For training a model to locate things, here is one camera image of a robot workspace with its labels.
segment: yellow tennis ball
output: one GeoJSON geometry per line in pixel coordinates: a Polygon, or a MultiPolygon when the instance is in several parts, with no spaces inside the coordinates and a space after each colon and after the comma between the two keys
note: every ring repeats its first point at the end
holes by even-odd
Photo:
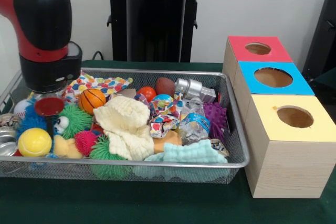
{"type": "Polygon", "coordinates": [[[52,140],[48,132],[40,128],[26,130],[19,138],[18,148],[25,157],[40,157],[49,153],[52,140]]]}

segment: white wall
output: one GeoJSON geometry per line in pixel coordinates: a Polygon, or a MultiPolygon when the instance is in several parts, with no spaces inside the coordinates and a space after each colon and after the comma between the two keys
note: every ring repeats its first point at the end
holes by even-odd
{"type": "MultiPolygon", "coordinates": [[[[72,39],[90,59],[101,50],[112,59],[106,27],[109,0],[71,0],[72,39]]],[[[223,62],[228,35],[278,36],[299,68],[303,67],[323,0],[198,0],[193,62],[223,62]]],[[[0,91],[19,68],[17,41],[9,21],[0,17],[0,91]]]]}

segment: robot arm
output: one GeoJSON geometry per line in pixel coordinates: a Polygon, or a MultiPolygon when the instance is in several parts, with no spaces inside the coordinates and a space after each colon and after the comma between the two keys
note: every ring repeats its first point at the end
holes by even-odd
{"type": "Polygon", "coordinates": [[[70,0],[0,0],[0,14],[14,26],[30,89],[56,92],[79,76],[82,53],[70,42],[70,0]]]}

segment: green spiky ball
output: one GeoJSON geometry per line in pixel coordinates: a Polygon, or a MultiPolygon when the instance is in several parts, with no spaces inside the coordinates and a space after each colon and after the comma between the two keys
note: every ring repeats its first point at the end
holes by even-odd
{"type": "MultiPolygon", "coordinates": [[[[90,158],[100,160],[127,160],[119,155],[111,154],[109,144],[110,141],[107,136],[100,136],[97,143],[92,147],[90,158]]],[[[132,167],[124,165],[91,165],[91,170],[99,179],[122,179],[132,172],[132,167]]]]}
{"type": "Polygon", "coordinates": [[[74,138],[78,132],[90,129],[92,125],[92,116],[74,104],[65,106],[59,116],[66,116],[69,119],[69,126],[62,134],[64,139],[74,138]]]}

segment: light blue towel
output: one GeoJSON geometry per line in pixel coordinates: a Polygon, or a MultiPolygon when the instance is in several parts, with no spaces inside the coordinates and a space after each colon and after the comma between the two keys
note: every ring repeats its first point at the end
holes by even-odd
{"type": "MultiPolygon", "coordinates": [[[[164,152],[145,159],[152,162],[227,163],[224,156],[212,149],[210,140],[201,140],[187,146],[165,144],[164,152]]],[[[229,175],[223,168],[136,167],[134,173],[143,178],[163,176],[165,180],[180,178],[187,182],[211,182],[229,175]]]]}

